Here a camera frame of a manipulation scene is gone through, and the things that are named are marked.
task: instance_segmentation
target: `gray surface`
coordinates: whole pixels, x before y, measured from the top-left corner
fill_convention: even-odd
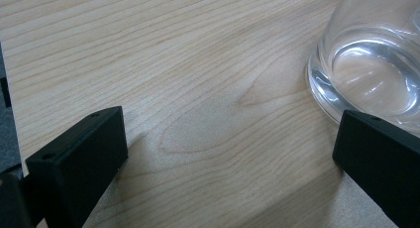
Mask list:
[[[0,47],[0,78],[6,76]],[[0,93],[0,171],[21,162],[12,108],[6,108]]]

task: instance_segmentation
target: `gray carpet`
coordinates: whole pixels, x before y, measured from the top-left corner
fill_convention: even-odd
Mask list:
[[[0,78],[6,76],[3,53],[0,46]],[[12,107],[6,108],[0,91],[0,171],[21,162]]]

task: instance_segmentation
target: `transparent cup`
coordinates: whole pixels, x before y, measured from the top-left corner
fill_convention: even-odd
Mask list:
[[[310,89],[340,122],[359,110],[420,134],[420,0],[342,0],[308,61]]]

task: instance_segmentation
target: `tabletop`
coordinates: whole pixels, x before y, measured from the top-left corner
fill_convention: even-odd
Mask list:
[[[305,64],[339,0],[0,0],[22,160],[122,105],[86,227],[393,227],[331,159]]]

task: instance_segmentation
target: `light wood surface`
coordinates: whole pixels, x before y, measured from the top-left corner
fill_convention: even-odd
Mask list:
[[[122,105],[130,158],[86,227],[390,227],[305,83],[337,3],[0,0],[23,160]]]

